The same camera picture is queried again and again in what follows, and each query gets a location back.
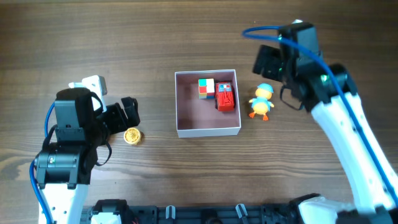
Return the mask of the red toy truck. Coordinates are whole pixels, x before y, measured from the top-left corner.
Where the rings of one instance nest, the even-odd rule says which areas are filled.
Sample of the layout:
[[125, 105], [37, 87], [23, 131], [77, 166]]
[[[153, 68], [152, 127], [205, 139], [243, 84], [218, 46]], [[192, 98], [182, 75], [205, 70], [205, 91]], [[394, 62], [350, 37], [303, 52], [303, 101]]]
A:
[[233, 86], [230, 82], [219, 82], [215, 86], [215, 108], [218, 111], [234, 110], [235, 100]]

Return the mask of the colourful puzzle cube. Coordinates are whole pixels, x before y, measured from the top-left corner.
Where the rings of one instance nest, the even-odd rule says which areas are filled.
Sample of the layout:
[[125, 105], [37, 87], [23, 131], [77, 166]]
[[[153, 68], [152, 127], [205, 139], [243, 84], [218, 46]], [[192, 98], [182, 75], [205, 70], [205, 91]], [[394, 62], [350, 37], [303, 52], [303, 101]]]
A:
[[215, 81], [213, 78], [202, 78], [198, 80], [199, 99], [210, 99], [215, 97]]

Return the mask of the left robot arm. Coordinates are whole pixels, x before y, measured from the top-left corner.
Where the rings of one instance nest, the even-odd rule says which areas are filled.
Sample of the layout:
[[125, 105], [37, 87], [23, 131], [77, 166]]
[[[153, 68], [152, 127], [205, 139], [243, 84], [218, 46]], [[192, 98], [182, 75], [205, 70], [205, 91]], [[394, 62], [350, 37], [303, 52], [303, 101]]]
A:
[[100, 105], [99, 96], [87, 88], [57, 93], [53, 103], [57, 123], [47, 128], [41, 151], [29, 169], [39, 201], [39, 223], [79, 223], [88, 194], [91, 171], [98, 166], [97, 148], [109, 146], [110, 135], [140, 123], [138, 102]]

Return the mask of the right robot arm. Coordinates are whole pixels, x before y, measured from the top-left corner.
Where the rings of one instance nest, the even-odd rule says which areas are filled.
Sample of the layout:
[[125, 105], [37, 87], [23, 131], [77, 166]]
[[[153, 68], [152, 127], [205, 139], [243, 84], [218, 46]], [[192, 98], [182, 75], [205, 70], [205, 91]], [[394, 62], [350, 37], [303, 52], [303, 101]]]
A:
[[317, 30], [295, 21], [277, 28], [246, 29], [250, 39], [274, 41], [262, 45], [253, 71], [281, 82], [308, 111], [330, 140], [348, 178], [353, 203], [310, 194], [290, 202], [294, 223], [396, 223], [397, 174], [386, 159], [364, 115], [357, 86], [347, 69], [328, 65], [319, 48]]

